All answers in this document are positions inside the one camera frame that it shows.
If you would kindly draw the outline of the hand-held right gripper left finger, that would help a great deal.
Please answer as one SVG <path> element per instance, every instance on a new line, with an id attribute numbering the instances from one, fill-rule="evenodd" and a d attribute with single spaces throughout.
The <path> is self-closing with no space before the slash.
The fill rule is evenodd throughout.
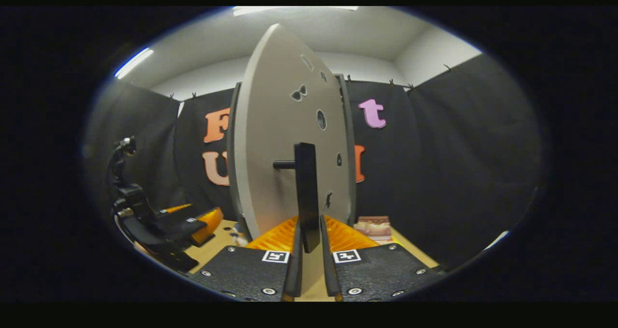
<path id="1" fill-rule="evenodd" d="M 187 279 L 236 301 L 294 301 L 302 291 L 303 243 L 294 216 L 247 246 L 227 245 Z"/>

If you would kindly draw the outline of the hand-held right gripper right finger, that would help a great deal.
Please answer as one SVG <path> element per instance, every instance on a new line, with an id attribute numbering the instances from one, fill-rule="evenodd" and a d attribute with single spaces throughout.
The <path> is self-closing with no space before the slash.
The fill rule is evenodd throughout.
<path id="1" fill-rule="evenodd" d="M 326 215 L 320 225 L 326 290 L 336 301 L 396 301 L 442 279 L 397 243 L 378 244 Z"/>

